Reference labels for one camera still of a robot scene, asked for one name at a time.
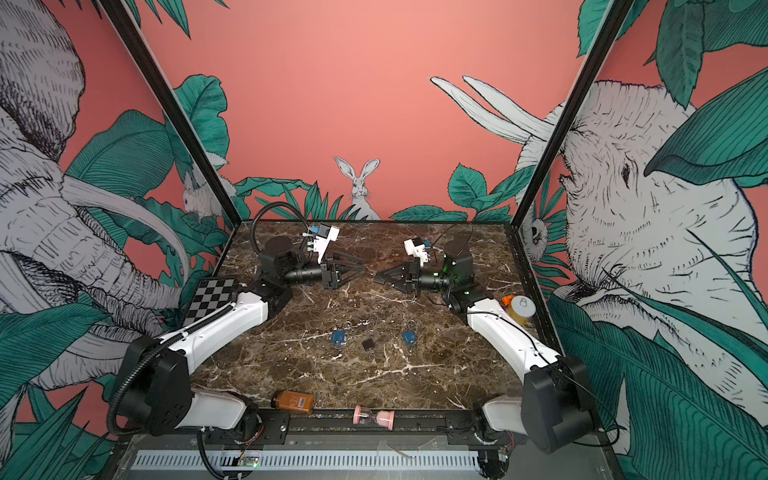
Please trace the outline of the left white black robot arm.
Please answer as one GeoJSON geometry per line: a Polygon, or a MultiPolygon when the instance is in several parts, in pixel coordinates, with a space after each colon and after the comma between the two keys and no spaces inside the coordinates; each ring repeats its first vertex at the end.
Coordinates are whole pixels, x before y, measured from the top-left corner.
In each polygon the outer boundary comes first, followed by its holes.
{"type": "Polygon", "coordinates": [[[258,427],[248,418],[254,407],[239,395],[193,388],[195,370],[277,316],[292,299],[293,286],[319,283],[336,290],[365,271],[362,259],[342,252],[311,260],[285,236],[270,239],[258,259],[254,281],[237,287],[221,307],[175,332],[142,336],[128,346],[109,401],[110,434],[161,436],[192,428],[236,431],[245,438],[256,434],[258,427]]]}

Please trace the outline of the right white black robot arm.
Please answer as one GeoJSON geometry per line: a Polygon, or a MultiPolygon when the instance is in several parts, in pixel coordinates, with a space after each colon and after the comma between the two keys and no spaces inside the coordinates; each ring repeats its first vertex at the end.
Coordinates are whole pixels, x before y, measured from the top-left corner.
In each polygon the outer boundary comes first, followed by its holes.
{"type": "Polygon", "coordinates": [[[526,331],[477,279],[473,257],[461,240],[444,248],[443,265],[430,268],[412,246],[408,262],[376,273],[374,281],[405,294],[440,294],[454,315],[480,334],[522,382],[519,397],[497,396],[475,414],[478,436],[489,442],[498,432],[523,435],[552,453],[599,426],[596,398],[581,360],[563,356],[526,331]]]}

